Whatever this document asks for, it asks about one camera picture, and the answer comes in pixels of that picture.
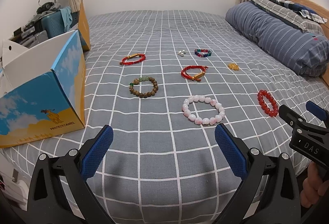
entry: hand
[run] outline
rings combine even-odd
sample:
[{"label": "hand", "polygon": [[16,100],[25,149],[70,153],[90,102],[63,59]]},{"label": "hand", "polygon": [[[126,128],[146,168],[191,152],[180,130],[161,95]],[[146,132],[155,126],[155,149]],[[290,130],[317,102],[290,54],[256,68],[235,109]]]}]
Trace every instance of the hand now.
[{"label": "hand", "polygon": [[303,182],[303,190],[300,193],[300,204],[309,208],[318,202],[329,186],[329,180],[323,182],[319,176],[316,163],[312,162],[307,168],[307,178]]}]

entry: red string bracelet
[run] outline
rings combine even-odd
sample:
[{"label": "red string bracelet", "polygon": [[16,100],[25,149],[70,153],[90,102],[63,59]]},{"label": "red string bracelet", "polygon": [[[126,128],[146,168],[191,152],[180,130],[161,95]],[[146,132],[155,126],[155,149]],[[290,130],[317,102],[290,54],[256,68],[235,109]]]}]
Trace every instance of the red string bracelet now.
[{"label": "red string bracelet", "polygon": [[[272,104],[273,110],[271,111],[270,108],[265,103],[263,96],[267,97],[269,102]],[[268,114],[270,117],[276,117],[278,115],[279,109],[276,101],[271,96],[271,93],[267,92],[266,90],[260,90],[257,94],[257,99],[259,101],[259,105],[262,107],[264,112]]]},{"label": "red string bracelet", "polygon": [[[189,76],[189,75],[186,73],[186,71],[189,70],[189,69],[201,69],[202,72],[196,74],[196,75],[193,76],[193,77],[191,77],[191,76]],[[182,75],[182,77],[184,77],[184,78],[186,78],[186,79],[188,79],[188,80],[192,80],[192,81],[195,80],[195,81],[200,82],[200,81],[201,81],[200,77],[202,77],[202,76],[205,75],[205,73],[206,73],[206,69],[208,69],[207,66],[190,65],[190,66],[185,67],[185,68],[181,71],[181,75]]]},{"label": "red string bracelet", "polygon": [[[128,59],[131,59],[131,58],[134,58],[134,57],[141,57],[138,61],[134,61],[134,62],[126,62],[126,60]],[[129,55],[127,57],[124,57],[122,59],[122,61],[120,62],[120,65],[132,65],[132,64],[135,64],[135,63],[139,63],[139,62],[142,62],[143,60],[146,59],[146,56],[145,54],[142,54],[142,53],[135,53],[133,55]]]}]

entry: camel illustration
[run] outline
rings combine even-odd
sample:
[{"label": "camel illustration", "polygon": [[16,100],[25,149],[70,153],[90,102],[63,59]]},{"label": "camel illustration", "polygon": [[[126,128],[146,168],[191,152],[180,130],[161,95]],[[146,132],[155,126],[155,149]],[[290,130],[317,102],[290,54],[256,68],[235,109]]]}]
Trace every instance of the camel illustration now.
[{"label": "camel illustration", "polygon": [[63,121],[60,120],[60,116],[56,113],[53,113],[52,111],[55,111],[55,109],[53,110],[41,110],[42,113],[47,114],[47,117],[53,121],[55,124],[59,124],[59,123],[63,123]]}]

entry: screw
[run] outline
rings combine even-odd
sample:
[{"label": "screw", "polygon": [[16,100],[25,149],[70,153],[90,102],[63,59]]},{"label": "screw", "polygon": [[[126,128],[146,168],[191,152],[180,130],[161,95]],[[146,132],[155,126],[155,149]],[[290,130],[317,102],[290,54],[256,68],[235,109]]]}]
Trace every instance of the screw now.
[{"label": "screw", "polygon": [[289,159],[289,155],[286,154],[286,153],[283,153],[283,154],[282,154],[282,158],[285,159],[285,160],[287,160],[287,159]]},{"label": "screw", "polygon": [[68,152],[68,154],[69,154],[70,156],[75,156],[77,153],[78,153],[78,151],[77,151],[76,149],[72,149],[72,150],[70,150],[70,151]]},{"label": "screw", "polygon": [[46,155],[45,153],[43,153],[43,154],[41,154],[41,155],[39,156],[39,159],[40,159],[40,160],[45,160],[46,157],[47,157],[47,155]]},{"label": "screw", "polygon": [[253,155],[259,155],[259,150],[256,149],[256,148],[252,148],[252,149],[250,150],[250,152],[251,152]]}]

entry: cardboard box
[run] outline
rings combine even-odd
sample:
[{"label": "cardboard box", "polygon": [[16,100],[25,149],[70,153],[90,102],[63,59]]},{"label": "cardboard box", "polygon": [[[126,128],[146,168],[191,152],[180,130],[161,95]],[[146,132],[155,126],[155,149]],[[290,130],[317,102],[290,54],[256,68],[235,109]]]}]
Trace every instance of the cardboard box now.
[{"label": "cardboard box", "polygon": [[80,41],[83,51],[89,51],[90,46],[90,36],[89,36],[89,24],[87,21],[85,7],[83,6],[83,0],[80,2],[80,13],[78,23],[73,26],[70,31],[78,30],[80,35]]},{"label": "cardboard box", "polygon": [[4,40],[0,62],[0,148],[84,128],[86,64],[79,31],[31,49]]}]

